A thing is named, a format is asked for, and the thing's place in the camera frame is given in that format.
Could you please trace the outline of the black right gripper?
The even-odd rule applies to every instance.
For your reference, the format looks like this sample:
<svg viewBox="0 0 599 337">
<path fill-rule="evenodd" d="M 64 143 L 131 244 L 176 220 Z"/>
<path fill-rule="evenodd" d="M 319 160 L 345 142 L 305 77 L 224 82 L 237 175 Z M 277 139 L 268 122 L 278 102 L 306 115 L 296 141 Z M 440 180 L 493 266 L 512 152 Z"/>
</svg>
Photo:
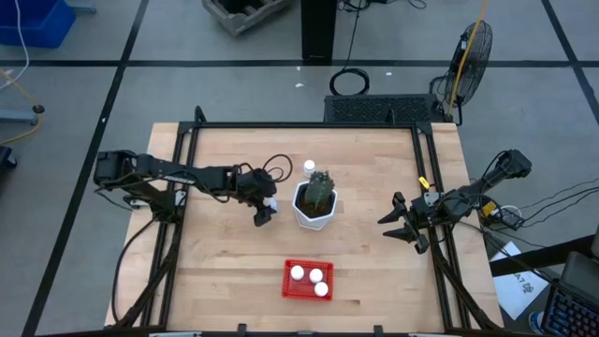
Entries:
<svg viewBox="0 0 599 337">
<path fill-rule="evenodd" d="M 421 197 L 411 201 L 408 210 L 403 194 L 395 192 L 391 201 L 392 211 L 380 218 L 377 223 L 382 225 L 398 222 L 408 216 L 411 225 L 405 222 L 402 228 L 385 231 L 383 235 L 404 242 L 414 242 L 417 240 L 420 229 L 449 226 L 458 222 L 457 216 L 444 208 L 444 201 L 445 193 L 443 192 L 425 192 Z"/>
</svg>

